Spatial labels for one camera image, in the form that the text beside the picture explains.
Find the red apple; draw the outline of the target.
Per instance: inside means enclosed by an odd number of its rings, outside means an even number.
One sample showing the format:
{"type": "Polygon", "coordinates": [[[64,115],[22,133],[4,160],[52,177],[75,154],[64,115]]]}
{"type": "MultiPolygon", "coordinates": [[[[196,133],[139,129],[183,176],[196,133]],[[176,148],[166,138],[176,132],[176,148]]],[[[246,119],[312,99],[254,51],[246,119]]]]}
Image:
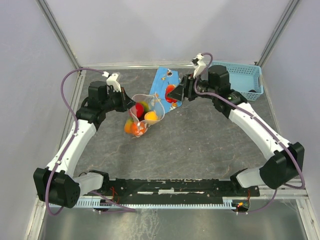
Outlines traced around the red apple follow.
{"type": "Polygon", "coordinates": [[[135,115],[137,118],[141,118],[145,113],[144,106],[141,103],[135,104],[135,115]]]}

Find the green orange mango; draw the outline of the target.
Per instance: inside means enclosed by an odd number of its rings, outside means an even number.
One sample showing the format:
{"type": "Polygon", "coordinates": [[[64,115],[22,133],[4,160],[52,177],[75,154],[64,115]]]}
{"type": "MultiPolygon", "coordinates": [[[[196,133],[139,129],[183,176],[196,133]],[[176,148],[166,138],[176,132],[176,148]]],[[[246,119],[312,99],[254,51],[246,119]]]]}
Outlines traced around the green orange mango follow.
{"type": "Polygon", "coordinates": [[[133,119],[128,119],[124,125],[124,131],[127,134],[131,134],[132,133],[132,124],[134,123],[133,119]]]}

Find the yellow green round fruit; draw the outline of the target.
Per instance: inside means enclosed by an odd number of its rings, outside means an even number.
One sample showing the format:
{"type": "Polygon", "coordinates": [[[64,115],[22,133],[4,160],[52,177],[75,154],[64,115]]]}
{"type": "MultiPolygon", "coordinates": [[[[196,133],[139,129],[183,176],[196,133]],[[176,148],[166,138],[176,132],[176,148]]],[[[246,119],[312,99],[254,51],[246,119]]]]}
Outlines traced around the yellow green round fruit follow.
{"type": "Polygon", "coordinates": [[[143,106],[144,112],[149,112],[149,104],[146,101],[139,101],[139,103],[143,106]]]}

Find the clear zip top bag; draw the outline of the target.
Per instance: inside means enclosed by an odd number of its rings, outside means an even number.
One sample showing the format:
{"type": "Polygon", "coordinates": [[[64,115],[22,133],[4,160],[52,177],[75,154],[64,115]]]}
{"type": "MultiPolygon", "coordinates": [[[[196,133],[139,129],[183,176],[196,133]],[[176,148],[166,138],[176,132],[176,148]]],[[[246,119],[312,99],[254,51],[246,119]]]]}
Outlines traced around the clear zip top bag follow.
{"type": "Polygon", "coordinates": [[[135,105],[128,110],[124,132],[139,138],[148,131],[150,126],[164,118],[165,108],[157,93],[136,94],[132,99],[135,105]]]}

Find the orange fruit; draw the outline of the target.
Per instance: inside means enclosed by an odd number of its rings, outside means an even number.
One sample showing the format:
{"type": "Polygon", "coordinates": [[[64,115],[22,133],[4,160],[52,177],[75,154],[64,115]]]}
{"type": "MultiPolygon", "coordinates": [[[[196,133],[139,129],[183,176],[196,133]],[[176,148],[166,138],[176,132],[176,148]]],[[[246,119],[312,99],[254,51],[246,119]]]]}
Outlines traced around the orange fruit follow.
{"type": "Polygon", "coordinates": [[[143,122],[139,124],[134,122],[130,127],[130,131],[136,137],[142,136],[146,132],[145,124],[143,122]]]}

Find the small yellow fruit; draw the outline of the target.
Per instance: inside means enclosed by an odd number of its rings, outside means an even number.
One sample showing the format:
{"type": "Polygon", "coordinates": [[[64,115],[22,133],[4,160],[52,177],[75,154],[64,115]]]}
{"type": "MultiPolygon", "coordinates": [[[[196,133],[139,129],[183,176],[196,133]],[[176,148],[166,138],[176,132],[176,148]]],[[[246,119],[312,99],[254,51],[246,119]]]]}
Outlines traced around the small yellow fruit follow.
{"type": "Polygon", "coordinates": [[[144,115],[144,119],[146,121],[157,121],[158,116],[155,111],[149,111],[144,115]]]}

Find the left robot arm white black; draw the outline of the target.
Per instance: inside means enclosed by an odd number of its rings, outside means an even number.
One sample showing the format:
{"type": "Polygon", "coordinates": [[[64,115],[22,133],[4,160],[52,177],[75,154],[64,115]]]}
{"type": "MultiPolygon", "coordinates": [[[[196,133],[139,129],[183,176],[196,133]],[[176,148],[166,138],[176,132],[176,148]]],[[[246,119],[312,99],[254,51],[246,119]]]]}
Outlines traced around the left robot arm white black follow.
{"type": "Polygon", "coordinates": [[[76,119],[63,145],[45,168],[37,168],[33,174],[41,201],[71,209],[79,197],[91,191],[99,195],[106,195],[110,191],[108,173],[91,170],[85,175],[74,177],[75,168],[106,114],[111,111],[123,113],[134,105],[135,102],[117,80],[90,83],[88,96],[76,111],[76,119]]]}

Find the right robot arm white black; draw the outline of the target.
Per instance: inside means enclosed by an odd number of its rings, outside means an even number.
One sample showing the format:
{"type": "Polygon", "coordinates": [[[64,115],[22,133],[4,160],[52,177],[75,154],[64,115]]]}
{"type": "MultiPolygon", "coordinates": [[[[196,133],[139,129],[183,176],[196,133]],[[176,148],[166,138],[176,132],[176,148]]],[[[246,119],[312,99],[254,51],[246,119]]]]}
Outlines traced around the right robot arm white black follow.
{"type": "Polygon", "coordinates": [[[299,143],[291,143],[275,132],[253,110],[244,96],[231,88],[230,75],[223,65],[213,65],[208,69],[208,79],[202,80],[195,71],[185,75],[181,83],[169,91],[167,97],[177,101],[197,97],[212,100],[217,111],[239,126],[257,145],[266,159],[263,166],[246,168],[233,175],[229,183],[231,193],[242,195],[249,187],[266,185],[276,190],[289,181],[300,177],[305,187],[302,169],[305,149],[299,143]]]}

